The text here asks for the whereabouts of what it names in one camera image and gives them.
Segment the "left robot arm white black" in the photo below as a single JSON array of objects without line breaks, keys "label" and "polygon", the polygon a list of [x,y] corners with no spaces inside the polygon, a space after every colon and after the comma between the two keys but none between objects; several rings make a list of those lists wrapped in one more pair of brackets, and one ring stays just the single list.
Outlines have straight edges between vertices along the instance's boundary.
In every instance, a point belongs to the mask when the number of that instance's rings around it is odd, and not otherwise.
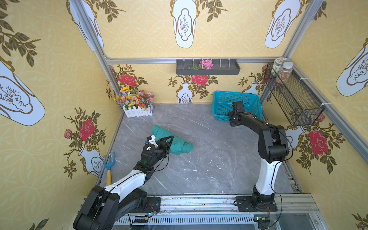
[{"label": "left robot arm white black", "polygon": [[78,212],[75,230],[111,230],[114,223],[135,209],[144,210],[147,193],[140,189],[152,177],[158,162],[168,156],[174,136],[151,140],[144,147],[134,169],[109,186],[95,186]]}]

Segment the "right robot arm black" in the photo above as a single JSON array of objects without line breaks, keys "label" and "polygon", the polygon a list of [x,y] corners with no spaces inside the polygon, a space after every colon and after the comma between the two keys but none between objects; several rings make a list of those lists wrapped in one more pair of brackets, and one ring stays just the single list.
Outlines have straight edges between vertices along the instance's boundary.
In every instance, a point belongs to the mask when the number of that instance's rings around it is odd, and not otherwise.
[{"label": "right robot arm black", "polygon": [[232,127],[245,126],[258,134],[258,153],[262,159],[252,195],[236,197],[234,205],[240,212],[277,211],[275,181],[281,163],[289,154],[285,129],[266,123],[252,113],[232,111],[228,116]]}]

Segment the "green long pants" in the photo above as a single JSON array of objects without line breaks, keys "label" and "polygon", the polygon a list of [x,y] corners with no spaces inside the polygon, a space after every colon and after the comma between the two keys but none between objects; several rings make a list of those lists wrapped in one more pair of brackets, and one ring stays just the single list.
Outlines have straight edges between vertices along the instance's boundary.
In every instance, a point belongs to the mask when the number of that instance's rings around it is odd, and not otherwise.
[{"label": "green long pants", "polygon": [[155,136],[156,141],[173,136],[172,144],[170,146],[170,153],[172,154],[180,155],[182,153],[190,153],[194,150],[194,145],[192,143],[187,142],[158,125],[153,126],[151,135]]}]

